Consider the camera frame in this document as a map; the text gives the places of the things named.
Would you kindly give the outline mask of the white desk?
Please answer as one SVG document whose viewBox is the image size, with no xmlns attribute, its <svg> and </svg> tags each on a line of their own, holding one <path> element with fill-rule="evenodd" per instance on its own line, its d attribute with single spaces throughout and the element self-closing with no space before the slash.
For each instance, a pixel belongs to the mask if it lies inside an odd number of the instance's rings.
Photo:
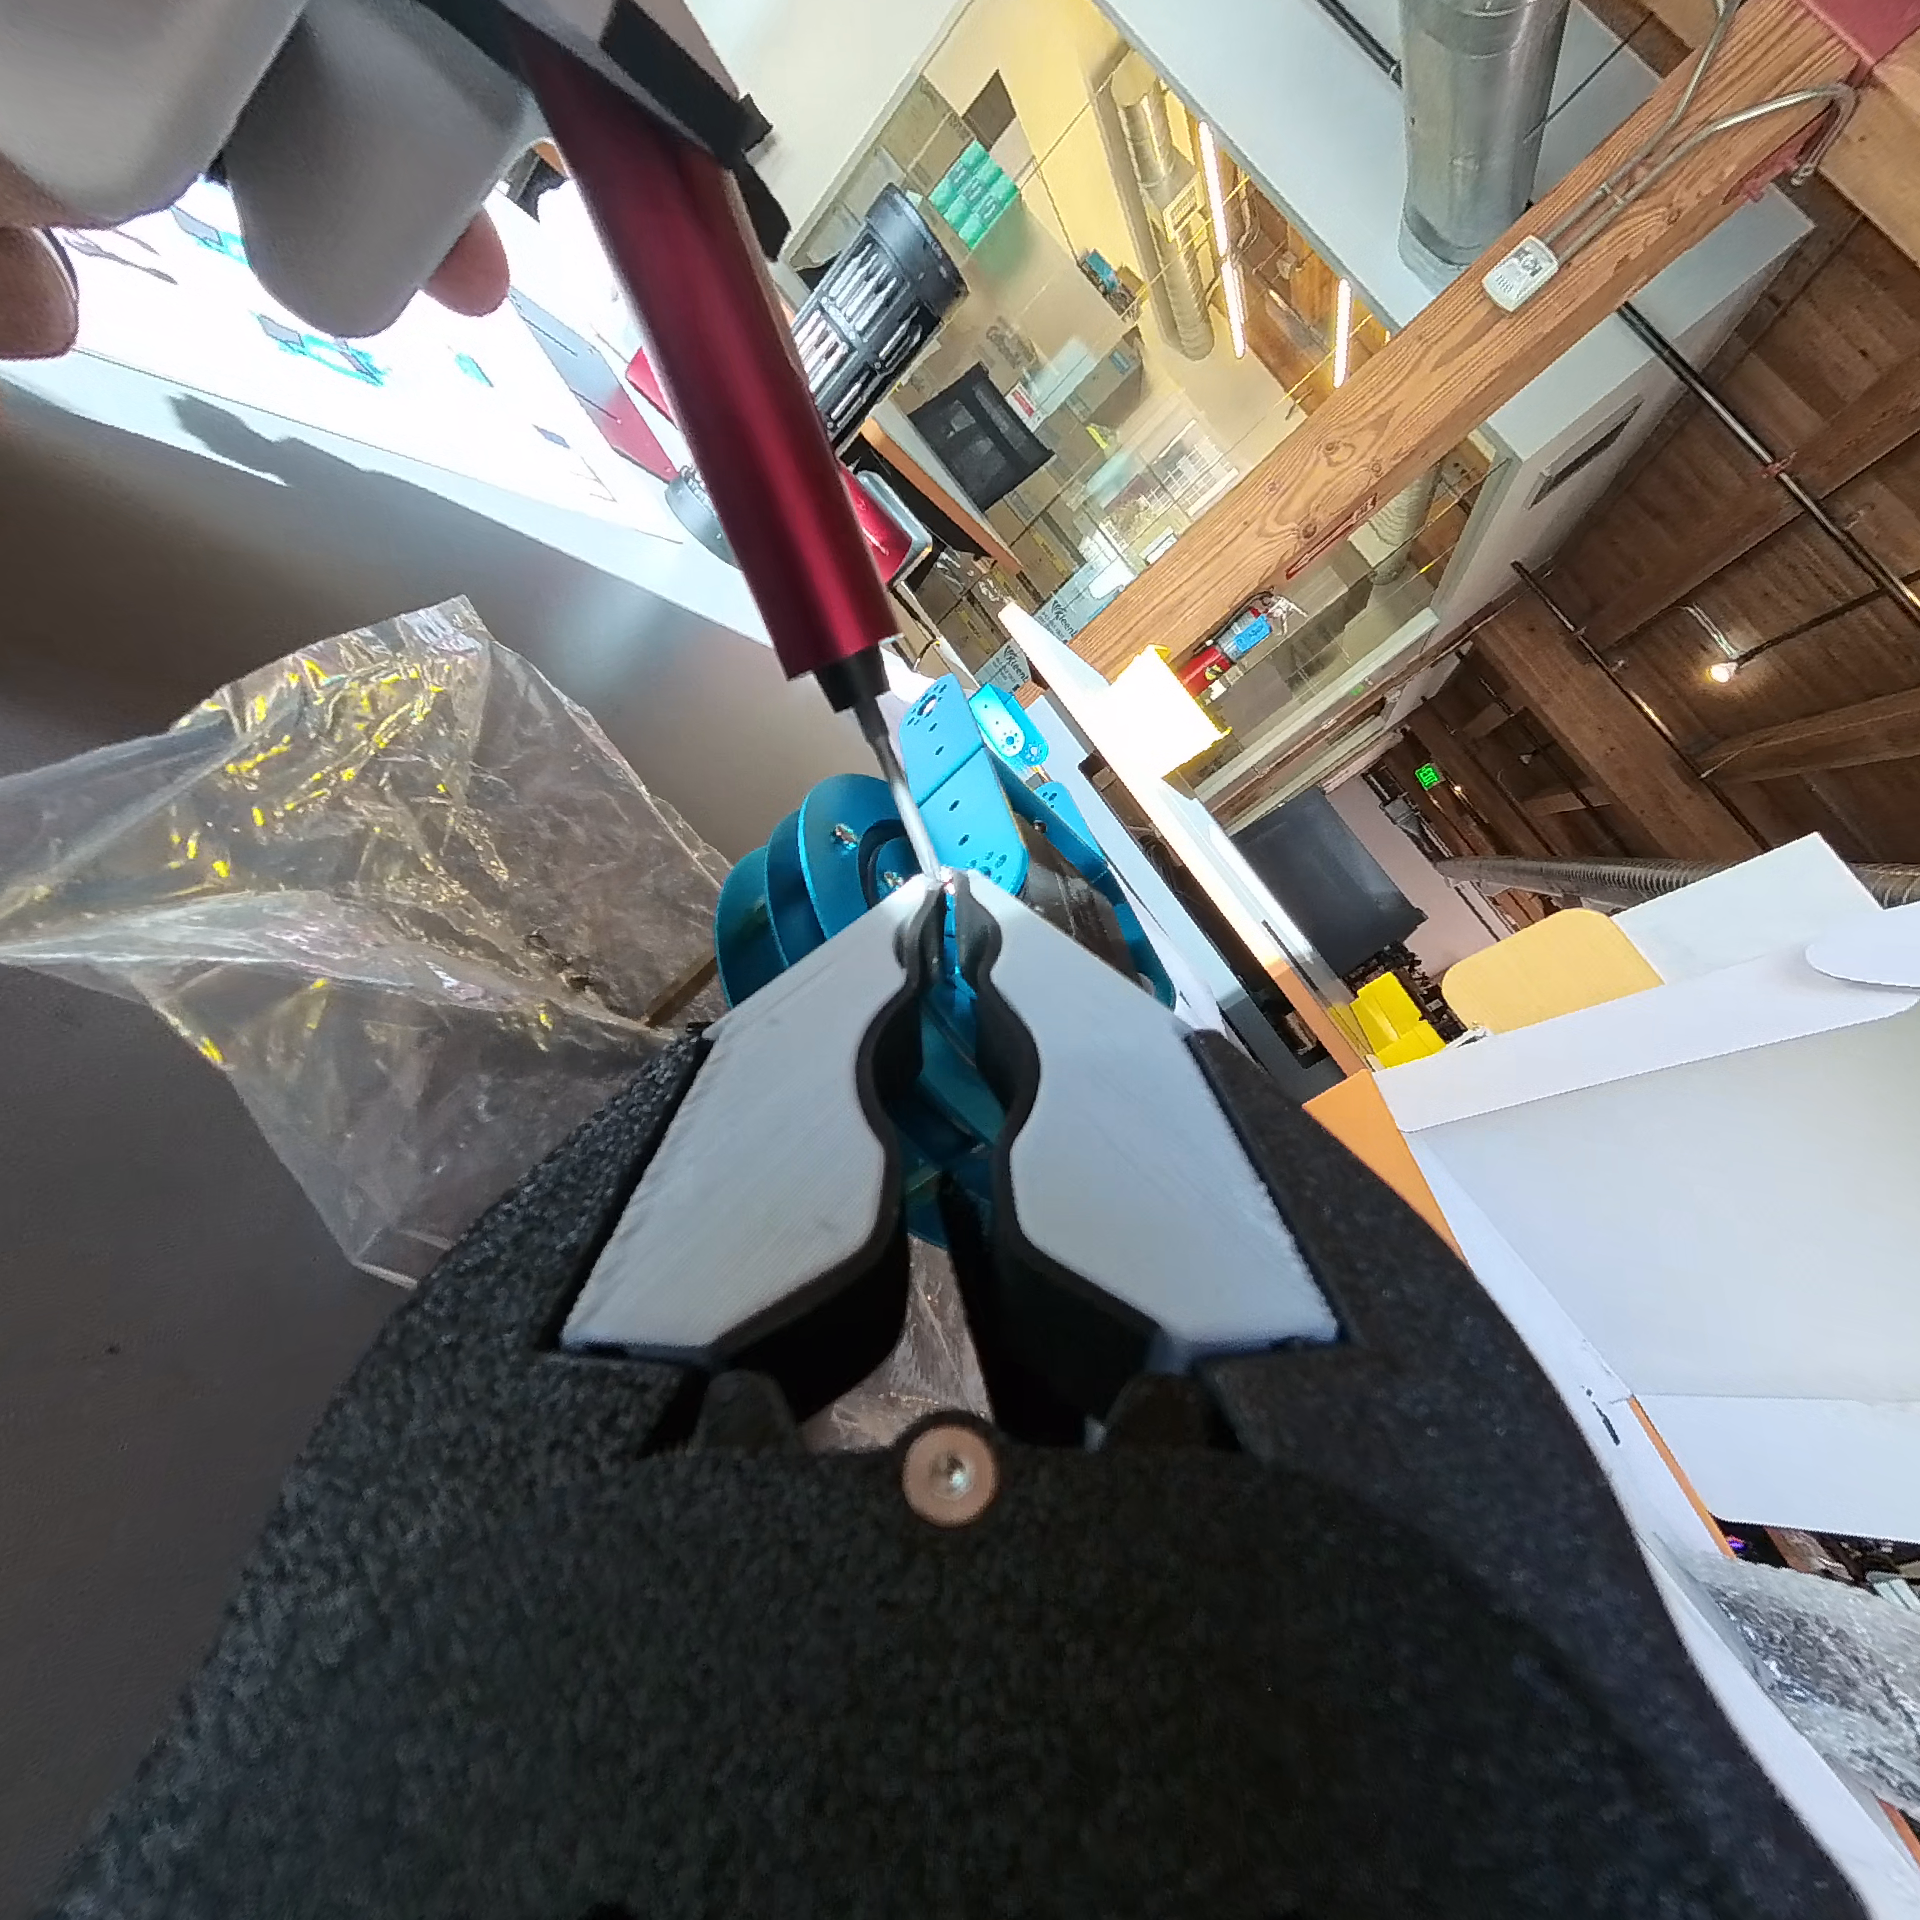
<svg viewBox="0 0 1920 1920">
<path fill-rule="evenodd" d="M 719 854 L 868 757 L 680 547 L 89 353 L 4 369 L 4 774 L 452 594 Z M 4 970 L 4 1916 L 194 1670 L 399 1293 L 146 1005 Z"/>
</svg>

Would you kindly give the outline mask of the large clear plastic bag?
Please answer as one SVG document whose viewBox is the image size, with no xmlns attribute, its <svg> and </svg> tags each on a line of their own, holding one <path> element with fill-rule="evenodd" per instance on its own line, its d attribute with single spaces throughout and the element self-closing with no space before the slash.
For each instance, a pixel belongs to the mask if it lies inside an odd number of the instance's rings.
<svg viewBox="0 0 1920 1920">
<path fill-rule="evenodd" d="M 153 1009 L 397 1284 L 718 1012 L 724 859 L 463 599 L 2 812 L 4 963 Z"/>
</svg>

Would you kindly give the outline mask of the red electric screwdriver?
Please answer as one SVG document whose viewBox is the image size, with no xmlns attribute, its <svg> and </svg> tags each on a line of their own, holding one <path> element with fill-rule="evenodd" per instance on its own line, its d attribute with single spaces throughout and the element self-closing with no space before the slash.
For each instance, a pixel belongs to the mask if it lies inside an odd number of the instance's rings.
<svg viewBox="0 0 1920 1920">
<path fill-rule="evenodd" d="M 870 745 L 933 884 L 943 870 L 880 711 L 894 604 L 848 500 L 721 135 L 663 113 L 549 5 L 504 5 L 513 61 L 626 289 L 775 657 Z"/>
</svg>

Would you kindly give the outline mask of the yellow plastic bin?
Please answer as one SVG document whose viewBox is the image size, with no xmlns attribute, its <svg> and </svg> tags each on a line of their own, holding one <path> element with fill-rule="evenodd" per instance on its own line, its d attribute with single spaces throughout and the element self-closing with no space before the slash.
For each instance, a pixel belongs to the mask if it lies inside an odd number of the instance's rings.
<svg viewBox="0 0 1920 1920">
<path fill-rule="evenodd" d="M 1394 971 L 1370 977 L 1351 999 L 1329 1003 L 1327 1018 L 1370 1067 L 1412 1066 L 1448 1045 Z"/>
<path fill-rule="evenodd" d="M 1162 646 L 1145 646 L 1117 673 L 1108 714 L 1122 757 L 1156 779 L 1213 755 L 1230 735 L 1177 677 Z"/>
</svg>

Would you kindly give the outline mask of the small grey device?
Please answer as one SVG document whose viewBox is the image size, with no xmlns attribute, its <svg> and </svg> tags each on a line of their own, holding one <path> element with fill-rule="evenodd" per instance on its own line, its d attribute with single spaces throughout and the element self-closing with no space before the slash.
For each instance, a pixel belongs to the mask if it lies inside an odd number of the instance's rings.
<svg viewBox="0 0 1920 1920">
<path fill-rule="evenodd" d="M 888 588 L 910 580 L 933 549 L 926 521 L 877 471 L 848 471 L 848 499 L 880 580 Z"/>
</svg>

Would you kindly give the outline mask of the silver ceiling duct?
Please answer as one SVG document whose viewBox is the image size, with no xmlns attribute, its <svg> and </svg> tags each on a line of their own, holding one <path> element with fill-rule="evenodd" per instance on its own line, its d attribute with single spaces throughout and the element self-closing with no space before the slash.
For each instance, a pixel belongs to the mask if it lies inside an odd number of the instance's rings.
<svg viewBox="0 0 1920 1920">
<path fill-rule="evenodd" d="M 1529 207 L 1568 2 L 1400 2 L 1399 254 L 1431 290 Z"/>
</svg>

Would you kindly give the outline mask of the white side table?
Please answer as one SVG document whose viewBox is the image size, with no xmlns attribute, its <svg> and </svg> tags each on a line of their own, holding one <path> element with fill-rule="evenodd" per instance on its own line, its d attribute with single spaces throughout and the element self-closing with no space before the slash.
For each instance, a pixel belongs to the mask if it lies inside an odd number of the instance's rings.
<svg viewBox="0 0 1920 1920">
<path fill-rule="evenodd" d="M 1122 757 L 1108 714 L 1111 678 L 1065 641 L 1052 635 L 1020 604 L 1001 604 L 996 621 L 1046 683 L 1053 708 L 1077 727 L 1093 755 L 1105 761 L 1162 849 L 1184 867 L 1218 917 L 1231 926 L 1233 941 L 1304 1020 L 1329 1063 L 1348 1077 L 1370 1073 L 1356 1045 L 1327 1018 L 1327 1005 L 1348 1001 L 1351 989 L 1246 867 L 1213 813 L 1177 787 L 1173 774 L 1156 779 Z"/>
</svg>

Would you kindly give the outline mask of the bubble wrap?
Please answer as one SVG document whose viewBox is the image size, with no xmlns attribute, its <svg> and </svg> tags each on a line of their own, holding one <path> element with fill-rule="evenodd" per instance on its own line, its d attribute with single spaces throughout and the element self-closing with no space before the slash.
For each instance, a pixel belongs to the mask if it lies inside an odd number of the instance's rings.
<svg viewBox="0 0 1920 1920">
<path fill-rule="evenodd" d="M 1661 1553 L 1737 1660 L 1832 1767 L 1918 1817 L 1918 1613 L 1836 1579 L 1706 1553 Z"/>
</svg>

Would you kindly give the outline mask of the plywood chair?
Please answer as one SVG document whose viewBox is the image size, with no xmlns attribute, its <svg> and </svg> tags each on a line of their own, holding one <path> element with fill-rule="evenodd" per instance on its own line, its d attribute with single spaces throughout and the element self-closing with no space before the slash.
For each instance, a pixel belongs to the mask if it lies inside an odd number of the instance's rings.
<svg viewBox="0 0 1920 1920">
<path fill-rule="evenodd" d="M 1442 999 L 1463 1026 L 1509 1035 L 1661 985 L 1615 919 L 1562 908 L 1458 959 Z"/>
</svg>

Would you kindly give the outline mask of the blue round-ended metal bracket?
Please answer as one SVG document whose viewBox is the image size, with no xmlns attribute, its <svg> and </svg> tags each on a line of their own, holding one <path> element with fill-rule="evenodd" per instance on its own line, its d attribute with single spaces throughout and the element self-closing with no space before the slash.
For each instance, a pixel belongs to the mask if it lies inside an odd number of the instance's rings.
<svg viewBox="0 0 1920 1920">
<path fill-rule="evenodd" d="M 996 686 L 980 686 L 966 698 L 975 730 L 1001 763 L 1020 779 L 1038 773 L 1049 758 L 1044 731 L 1031 716 Z"/>
</svg>

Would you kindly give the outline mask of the white board sheet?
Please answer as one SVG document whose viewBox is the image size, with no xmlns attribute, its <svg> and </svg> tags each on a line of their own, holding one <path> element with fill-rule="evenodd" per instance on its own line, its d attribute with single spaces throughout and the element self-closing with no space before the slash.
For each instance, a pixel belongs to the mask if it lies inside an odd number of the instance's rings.
<svg viewBox="0 0 1920 1920">
<path fill-rule="evenodd" d="M 1748 857 L 1613 915 L 1661 982 L 1735 970 L 1881 911 L 1853 869 L 1818 835 Z"/>
</svg>

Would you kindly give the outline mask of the grey corrugated duct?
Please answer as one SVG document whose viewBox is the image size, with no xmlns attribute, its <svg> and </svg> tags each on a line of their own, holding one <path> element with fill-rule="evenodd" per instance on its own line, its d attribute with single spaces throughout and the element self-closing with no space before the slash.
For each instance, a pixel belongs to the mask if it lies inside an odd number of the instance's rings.
<svg viewBox="0 0 1920 1920">
<path fill-rule="evenodd" d="M 1677 893 L 1680 889 L 1709 879 L 1720 874 L 1737 874 L 1744 869 L 1759 869 L 1762 861 L 1774 859 L 1775 867 L 1794 853 L 1800 843 L 1789 849 L 1774 849 L 1765 854 L 1744 861 L 1697 861 L 1671 857 L 1524 857 L 1524 854 L 1456 854 L 1442 857 L 1432 867 L 1446 879 L 1470 884 L 1486 895 L 1524 893 L 1549 901 L 1575 901 L 1596 906 L 1604 911 L 1617 911 L 1631 906 L 1644 906 L 1653 898 Z"/>
</svg>

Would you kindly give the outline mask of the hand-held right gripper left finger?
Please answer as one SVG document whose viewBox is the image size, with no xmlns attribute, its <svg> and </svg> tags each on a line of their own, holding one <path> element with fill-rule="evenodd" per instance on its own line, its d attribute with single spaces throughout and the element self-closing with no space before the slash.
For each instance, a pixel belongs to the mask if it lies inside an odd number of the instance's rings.
<svg viewBox="0 0 1920 1920">
<path fill-rule="evenodd" d="M 704 1033 L 567 1354 L 726 1365 L 872 1274 L 903 1201 L 880 1067 L 918 1051 L 943 901 L 904 879 Z"/>
</svg>

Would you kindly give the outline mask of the person's left hand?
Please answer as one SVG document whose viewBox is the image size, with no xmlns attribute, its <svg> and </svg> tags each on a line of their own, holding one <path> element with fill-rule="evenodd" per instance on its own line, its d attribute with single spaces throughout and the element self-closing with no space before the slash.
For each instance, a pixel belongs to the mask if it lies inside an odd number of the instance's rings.
<svg viewBox="0 0 1920 1920">
<path fill-rule="evenodd" d="M 95 234 L 111 227 L 63 205 L 36 181 L 2 159 L 2 356 L 7 361 L 54 359 L 80 337 L 80 282 L 63 234 Z M 442 261 L 418 290 L 442 308 L 484 318 L 504 303 L 512 269 L 504 247 L 484 210 L 478 210 Z"/>
</svg>

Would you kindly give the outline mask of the blue toy robot arm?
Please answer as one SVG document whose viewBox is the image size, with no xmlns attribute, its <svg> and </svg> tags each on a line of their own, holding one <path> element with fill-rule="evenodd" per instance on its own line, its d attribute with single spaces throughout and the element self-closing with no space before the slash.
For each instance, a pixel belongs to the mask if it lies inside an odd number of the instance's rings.
<svg viewBox="0 0 1920 1920">
<path fill-rule="evenodd" d="M 1095 958 L 1175 1009 L 1177 991 L 1071 795 L 1031 785 L 982 741 L 960 681 L 933 681 L 897 730 L 903 774 L 946 869 L 999 884 Z M 716 921 L 726 1005 L 767 988 L 872 911 L 920 870 L 886 781 L 833 774 L 782 817 L 724 879 Z M 990 1150 L 1002 1109 L 975 1067 L 975 997 L 943 929 L 943 971 L 918 1003 L 920 1070 L 895 1106 L 903 1215 L 916 1242 L 946 1246 L 937 1180 L 978 1214 L 991 1207 Z"/>
</svg>

